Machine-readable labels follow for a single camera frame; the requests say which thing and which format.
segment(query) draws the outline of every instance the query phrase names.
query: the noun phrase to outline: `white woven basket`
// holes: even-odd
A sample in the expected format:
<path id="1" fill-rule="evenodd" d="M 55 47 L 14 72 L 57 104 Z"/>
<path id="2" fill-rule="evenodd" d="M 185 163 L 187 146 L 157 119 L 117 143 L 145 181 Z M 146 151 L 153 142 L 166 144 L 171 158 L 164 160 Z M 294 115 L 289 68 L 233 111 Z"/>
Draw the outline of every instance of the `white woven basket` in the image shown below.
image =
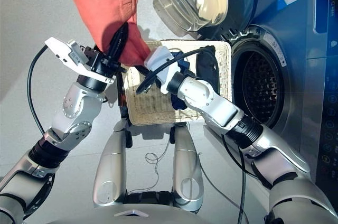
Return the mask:
<path id="1" fill-rule="evenodd" d="M 163 45 L 170 51 L 183 52 L 207 45 L 215 46 L 220 70 L 220 94 L 231 100 L 231 47 L 227 42 L 163 40 L 146 43 L 151 50 Z M 190 62 L 190 70 L 195 72 L 196 56 L 190 56 L 186 60 Z M 134 67 L 130 67 L 124 77 L 129 118 L 133 125 L 189 122 L 202 118 L 199 113 L 188 108 L 186 110 L 174 110 L 170 94 L 162 94 L 155 84 L 152 85 L 148 93 L 137 95 L 136 89 L 143 80 L 144 76 Z"/>

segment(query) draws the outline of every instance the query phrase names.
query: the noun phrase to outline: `pink cloth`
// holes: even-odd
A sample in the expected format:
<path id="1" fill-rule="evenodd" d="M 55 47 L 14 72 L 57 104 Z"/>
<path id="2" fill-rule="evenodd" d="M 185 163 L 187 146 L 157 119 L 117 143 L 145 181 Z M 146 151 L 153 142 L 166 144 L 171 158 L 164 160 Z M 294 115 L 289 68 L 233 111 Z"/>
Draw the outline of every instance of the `pink cloth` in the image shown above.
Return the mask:
<path id="1" fill-rule="evenodd" d="M 138 0 L 73 0 L 98 48 L 107 52 L 115 32 L 128 21 L 129 36 L 119 62 L 143 65 L 150 53 L 137 27 Z"/>

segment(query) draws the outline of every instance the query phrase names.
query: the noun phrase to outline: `washing machine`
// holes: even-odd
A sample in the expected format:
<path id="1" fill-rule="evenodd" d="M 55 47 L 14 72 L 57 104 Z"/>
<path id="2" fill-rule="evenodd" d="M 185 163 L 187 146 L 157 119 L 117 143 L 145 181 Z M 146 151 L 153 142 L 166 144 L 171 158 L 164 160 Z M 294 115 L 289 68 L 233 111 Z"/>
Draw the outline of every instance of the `washing machine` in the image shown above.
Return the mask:
<path id="1" fill-rule="evenodd" d="M 301 152 L 337 211 L 338 0 L 159 1 L 181 28 L 230 43 L 232 101 Z"/>

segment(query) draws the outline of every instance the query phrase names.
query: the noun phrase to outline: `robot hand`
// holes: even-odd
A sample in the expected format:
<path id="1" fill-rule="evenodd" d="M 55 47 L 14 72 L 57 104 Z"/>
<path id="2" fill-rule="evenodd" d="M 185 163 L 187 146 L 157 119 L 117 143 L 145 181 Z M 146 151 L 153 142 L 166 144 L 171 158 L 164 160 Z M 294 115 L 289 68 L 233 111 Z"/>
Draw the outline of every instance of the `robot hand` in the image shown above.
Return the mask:
<path id="1" fill-rule="evenodd" d="M 153 71 L 146 80 L 157 76 L 162 93 L 177 95 L 214 131 L 239 146 L 256 176 L 271 189 L 266 223 L 338 223 L 329 200 L 311 181 L 306 161 L 279 135 L 216 94 L 208 82 L 180 73 L 168 49 L 155 50 L 145 66 Z M 138 92 L 148 88 L 146 80 Z"/>

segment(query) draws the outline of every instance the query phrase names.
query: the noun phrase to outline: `control panel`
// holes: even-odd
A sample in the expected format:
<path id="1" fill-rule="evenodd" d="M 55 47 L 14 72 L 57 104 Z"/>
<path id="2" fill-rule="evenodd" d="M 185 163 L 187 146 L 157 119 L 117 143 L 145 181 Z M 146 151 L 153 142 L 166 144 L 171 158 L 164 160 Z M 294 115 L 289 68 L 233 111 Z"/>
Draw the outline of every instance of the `control panel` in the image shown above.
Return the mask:
<path id="1" fill-rule="evenodd" d="M 325 90 L 316 184 L 338 212 L 338 0 L 328 2 Z"/>

